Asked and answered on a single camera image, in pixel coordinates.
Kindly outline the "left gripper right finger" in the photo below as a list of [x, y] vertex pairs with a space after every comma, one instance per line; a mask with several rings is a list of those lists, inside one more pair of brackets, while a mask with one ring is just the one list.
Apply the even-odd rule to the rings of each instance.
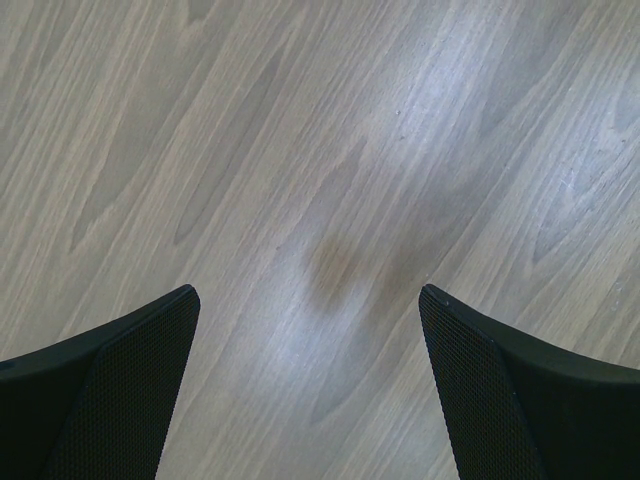
[[544, 342], [432, 284], [419, 311], [460, 478], [638, 478], [638, 370]]

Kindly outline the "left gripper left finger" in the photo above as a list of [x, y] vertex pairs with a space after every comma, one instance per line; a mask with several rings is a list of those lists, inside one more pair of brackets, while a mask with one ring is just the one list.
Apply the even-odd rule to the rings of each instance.
[[1, 363], [4, 479], [153, 479], [200, 312], [183, 285]]

